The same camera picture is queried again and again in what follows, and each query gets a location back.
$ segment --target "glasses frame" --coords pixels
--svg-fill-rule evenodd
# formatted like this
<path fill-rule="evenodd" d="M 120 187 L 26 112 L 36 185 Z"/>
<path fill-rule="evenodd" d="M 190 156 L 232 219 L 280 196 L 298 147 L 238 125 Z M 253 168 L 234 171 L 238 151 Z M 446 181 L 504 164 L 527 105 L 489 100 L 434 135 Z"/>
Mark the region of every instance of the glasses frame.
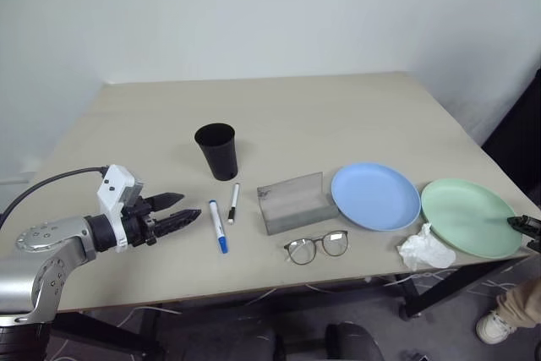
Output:
<path fill-rule="evenodd" d="M 346 236 L 346 249 L 344 249 L 344 252 L 341 253 L 341 254 L 331 254 L 331 253 L 329 253 L 329 251 L 327 251 L 326 248 L 325 248 L 325 244 L 323 243 L 325 237 L 327 237 L 329 234 L 333 234 L 335 232 L 341 232 Z M 289 246 L 291 244 L 297 242 L 297 241 L 300 241 L 300 240 L 309 240 L 314 244 L 314 256 L 312 257 L 312 260 L 310 260 L 308 262 L 304 262 L 302 264 L 299 264 L 296 260 L 294 260 L 293 257 L 291 256 L 291 253 L 289 252 Z M 321 247 L 323 247 L 323 250 L 325 251 L 325 253 L 327 255 L 330 255 L 331 257 L 339 257 L 341 255 L 344 255 L 346 253 L 347 249 L 349 248 L 349 239 L 347 237 L 347 230 L 333 230 L 332 232 L 328 232 L 325 235 L 323 235 L 321 237 L 318 237 L 318 238 L 297 238 L 296 240 L 293 240 L 292 242 L 287 243 L 286 245 L 284 245 L 284 249 L 287 251 L 287 256 L 289 257 L 289 259 L 291 261 L 293 261 L 295 264 L 297 264 L 297 265 L 308 265 L 310 262 L 312 262 L 314 260 L 315 255 L 318 252 L 317 244 L 316 244 L 318 241 L 321 243 Z"/>

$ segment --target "black cable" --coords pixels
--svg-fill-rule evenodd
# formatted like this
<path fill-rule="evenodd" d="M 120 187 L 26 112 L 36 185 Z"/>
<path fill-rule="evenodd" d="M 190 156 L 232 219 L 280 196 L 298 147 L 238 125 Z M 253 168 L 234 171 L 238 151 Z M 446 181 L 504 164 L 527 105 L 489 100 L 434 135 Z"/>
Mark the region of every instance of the black cable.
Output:
<path fill-rule="evenodd" d="M 81 169 L 76 169 L 75 171 L 59 173 L 58 175 L 55 175 L 54 177 L 50 177 L 41 182 L 36 183 L 35 185 L 29 187 L 25 192 L 17 196 L 15 200 L 11 202 L 9 206 L 6 208 L 6 210 L 0 215 L 0 228 L 2 228 L 4 222 L 6 221 L 8 216 L 11 214 L 11 212 L 14 211 L 15 206 L 17 206 L 20 202 L 22 202 L 23 199 L 26 198 L 29 194 L 31 194 L 32 192 L 35 192 L 37 189 L 41 188 L 42 186 L 45 186 L 51 182 L 55 182 L 58 179 L 71 177 L 73 175 L 78 175 L 80 173 L 85 173 L 85 172 L 99 172 L 103 177 L 105 177 L 107 169 L 109 169 L 109 167 L 81 168 Z"/>

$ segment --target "table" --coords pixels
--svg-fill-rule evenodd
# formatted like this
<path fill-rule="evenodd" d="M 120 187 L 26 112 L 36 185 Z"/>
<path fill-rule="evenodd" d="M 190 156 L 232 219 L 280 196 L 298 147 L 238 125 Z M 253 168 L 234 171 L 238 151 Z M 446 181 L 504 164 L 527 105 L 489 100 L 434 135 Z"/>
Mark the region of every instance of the table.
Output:
<path fill-rule="evenodd" d="M 194 132 L 214 122 L 229 123 L 237 132 L 239 173 L 231 182 L 211 176 L 194 143 Z M 173 209 L 203 212 L 195 223 L 154 246 L 121 254 L 110 250 L 75 270 L 59 310 L 164 303 L 407 272 L 396 246 L 418 232 L 421 219 L 400 231 L 373 232 L 339 217 L 266 235 L 258 186 L 322 171 L 328 192 L 333 174 L 358 161 L 394 167 L 419 190 L 437 178 L 465 178 L 494 190 L 517 214 L 541 216 L 451 115 L 405 73 L 105 85 L 36 180 L 117 163 L 145 182 L 143 196 L 184 193 L 186 198 Z M 96 175 L 78 176 L 33 194 L 4 225 L 0 254 L 27 227 L 97 213 L 99 182 Z M 226 226 L 230 252 L 224 255 L 208 200 L 216 199 L 225 213 L 233 182 L 241 183 L 241 194 L 236 222 Z M 318 254 L 304 266 L 286 261 L 285 243 L 336 229 L 349 231 L 351 247 L 343 256 Z M 515 257 L 530 254 L 523 248 Z M 457 252 L 455 265 L 486 261 Z"/>

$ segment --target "white wall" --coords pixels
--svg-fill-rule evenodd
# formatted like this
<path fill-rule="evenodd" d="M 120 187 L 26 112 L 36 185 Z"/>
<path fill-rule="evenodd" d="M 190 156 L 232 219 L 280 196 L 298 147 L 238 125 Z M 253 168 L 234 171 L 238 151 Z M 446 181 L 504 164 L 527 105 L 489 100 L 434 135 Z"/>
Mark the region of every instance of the white wall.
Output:
<path fill-rule="evenodd" d="M 539 27 L 540 0 L 0 0 L 0 178 L 104 81 L 409 70 L 482 142 L 540 62 Z"/>

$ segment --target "khaki pants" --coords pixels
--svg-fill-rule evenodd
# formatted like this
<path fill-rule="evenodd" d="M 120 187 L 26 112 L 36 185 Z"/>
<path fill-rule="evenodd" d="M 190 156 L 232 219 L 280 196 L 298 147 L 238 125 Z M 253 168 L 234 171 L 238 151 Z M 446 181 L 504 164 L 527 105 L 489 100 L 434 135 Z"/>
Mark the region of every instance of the khaki pants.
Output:
<path fill-rule="evenodd" d="M 498 315 L 515 327 L 541 323 L 541 278 L 521 283 L 498 300 Z"/>

